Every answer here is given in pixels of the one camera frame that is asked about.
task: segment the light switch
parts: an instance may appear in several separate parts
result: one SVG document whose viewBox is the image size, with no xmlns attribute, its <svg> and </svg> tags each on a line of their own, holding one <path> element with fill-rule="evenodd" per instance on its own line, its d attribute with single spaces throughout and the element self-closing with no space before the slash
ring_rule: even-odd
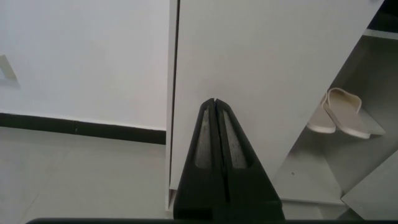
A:
<svg viewBox="0 0 398 224">
<path fill-rule="evenodd" d="M 17 80 L 14 71 L 5 55 L 0 55 L 0 79 Z"/>
</svg>

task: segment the cabinet door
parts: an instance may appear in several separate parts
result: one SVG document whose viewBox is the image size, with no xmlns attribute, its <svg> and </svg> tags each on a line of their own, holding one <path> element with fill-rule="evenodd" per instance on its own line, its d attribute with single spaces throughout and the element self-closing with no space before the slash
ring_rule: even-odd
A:
<svg viewBox="0 0 398 224">
<path fill-rule="evenodd" d="M 181 0 L 170 188 L 209 98 L 232 107 L 272 178 L 381 3 Z"/>
<path fill-rule="evenodd" d="M 366 220 L 398 219 L 398 151 L 352 188 L 342 201 Z"/>
</svg>

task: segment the tiled floor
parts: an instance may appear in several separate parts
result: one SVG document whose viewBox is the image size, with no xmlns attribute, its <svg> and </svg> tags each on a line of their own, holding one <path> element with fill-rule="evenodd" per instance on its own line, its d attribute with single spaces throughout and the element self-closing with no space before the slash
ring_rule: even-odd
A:
<svg viewBox="0 0 398 224">
<path fill-rule="evenodd" d="M 166 218 L 165 146 L 0 128 L 0 223 Z"/>
</svg>

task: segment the black baseboard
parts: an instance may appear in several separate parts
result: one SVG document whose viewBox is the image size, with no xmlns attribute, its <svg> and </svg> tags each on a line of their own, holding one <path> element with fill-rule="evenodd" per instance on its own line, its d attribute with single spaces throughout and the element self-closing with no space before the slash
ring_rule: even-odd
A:
<svg viewBox="0 0 398 224">
<path fill-rule="evenodd" d="M 96 124 L 67 119 L 42 118 L 0 113 L 0 126 L 36 131 L 78 134 L 99 138 L 166 144 L 166 132 L 144 128 L 132 128 L 110 124 Z"/>
</svg>

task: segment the white slipper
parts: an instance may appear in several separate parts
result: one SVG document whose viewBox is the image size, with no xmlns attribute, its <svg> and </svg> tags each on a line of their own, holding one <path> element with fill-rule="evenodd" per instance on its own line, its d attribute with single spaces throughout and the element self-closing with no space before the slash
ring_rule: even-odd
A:
<svg viewBox="0 0 398 224">
<path fill-rule="evenodd" d="M 358 96 L 341 88 L 331 88 L 323 107 L 344 133 L 368 139 L 370 133 L 358 114 L 361 105 L 362 100 Z"/>
<path fill-rule="evenodd" d="M 334 133 L 336 125 L 329 117 L 328 113 L 323 109 L 323 104 L 326 102 L 326 95 L 322 98 L 312 117 L 307 123 L 307 128 L 318 133 Z"/>
</svg>

